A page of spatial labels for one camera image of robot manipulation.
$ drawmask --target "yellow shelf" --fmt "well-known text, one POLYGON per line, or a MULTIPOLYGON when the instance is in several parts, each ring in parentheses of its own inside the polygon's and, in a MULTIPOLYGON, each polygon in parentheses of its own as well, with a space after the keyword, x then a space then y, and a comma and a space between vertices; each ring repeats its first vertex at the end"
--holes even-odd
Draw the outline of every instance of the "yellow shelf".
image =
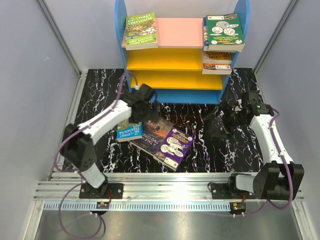
MULTIPOLYGON (((202 74, 201 71, 146 71, 135 70, 139 85, 147 84, 154 89, 185 89, 185 90, 222 90, 220 75, 202 74)), ((131 87, 136 82, 131 80, 131 87)))
POLYGON ((201 50, 196 48, 148 48, 131 50, 128 70, 201 71, 201 50))

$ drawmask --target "bookshelf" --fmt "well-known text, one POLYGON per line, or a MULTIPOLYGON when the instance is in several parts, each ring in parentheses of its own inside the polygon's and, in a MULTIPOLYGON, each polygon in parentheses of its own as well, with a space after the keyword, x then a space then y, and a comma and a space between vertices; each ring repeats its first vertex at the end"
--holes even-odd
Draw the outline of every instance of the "bookshelf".
MULTIPOLYGON (((238 13, 243 37, 250 22, 249 0, 238 0, 238 13)), ((158 48, 127 51, 125 27, 127 9, 124 0, 115 0, 114 22, 116 38, 125 71, 132 71, 141 85, 154 88, 160 103, 218 104, 230 75, 202 74, 203 18, 155 19, 158 48)), ((239 52, 231 53, 232 68, 239 52)), ((127 76, 130 91, 135 90, 127 76)))

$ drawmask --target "gray floor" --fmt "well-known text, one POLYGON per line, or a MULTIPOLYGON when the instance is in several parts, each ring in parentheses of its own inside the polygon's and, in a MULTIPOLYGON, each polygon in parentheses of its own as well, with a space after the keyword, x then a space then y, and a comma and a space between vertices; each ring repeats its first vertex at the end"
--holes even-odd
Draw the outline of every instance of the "gray floor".
MULTIPOLYGON (((248 204, 248 212, 259 206, 248 204)), ((63 211, 67 225, 83 211, 63 211)), ((103 215, 106 231, 95 239, 103 240, 300 240, 302 239, 292 207, 279 211, 270 205, 254 216, 216 216, 207 212, 121 212, 103 215)), ((67 229, 78 237, 95 232, 99 221, 93 216, 81 218, 67 229)), ((44 211, 36 235, 37 240, 68 240, 59 231, 57 211, 44 211)))

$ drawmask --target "purple book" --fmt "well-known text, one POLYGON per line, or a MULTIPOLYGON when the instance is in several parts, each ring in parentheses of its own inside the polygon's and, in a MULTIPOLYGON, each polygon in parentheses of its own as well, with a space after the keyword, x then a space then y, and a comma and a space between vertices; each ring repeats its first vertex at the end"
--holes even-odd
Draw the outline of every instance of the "purple book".
POLYGON ((193 142, 190 135, 173 127, 153 158, 175 171, 193 142))

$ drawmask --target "book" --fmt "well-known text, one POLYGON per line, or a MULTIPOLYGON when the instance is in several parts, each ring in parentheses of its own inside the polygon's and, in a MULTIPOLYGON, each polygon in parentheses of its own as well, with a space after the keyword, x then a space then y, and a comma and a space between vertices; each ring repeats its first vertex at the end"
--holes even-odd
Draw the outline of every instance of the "book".
POLYGON ((142 138, 142 123, 129 123, 124 120, 118 123, 116 139, 119 143, 142 138))
POLYGON ((202 74, 229 75, 232 72, 229 52, 202 51, 202 74))
POLYGON ((154 155, 173 127, 173 123, 160 117, 158 122, 144 122, 142 138, 131 143, 147 154, 154 155))
POLYGON ((125 18, 125 49, 157 48, 155 13, 127 16, 125 18))
POLYGON ((209 50, 209 41, 208 41, 208 30, 207 30, 207 20, 203 18, 203 50, 209 50))
POLYGON ((207 15, 206 25, 209 50, 241 52, 244 48, 245 40, 237 13, 207 15))
POLYGON ((190 135, 173 127, 153 158, 176 171, 193 142, 190 135))

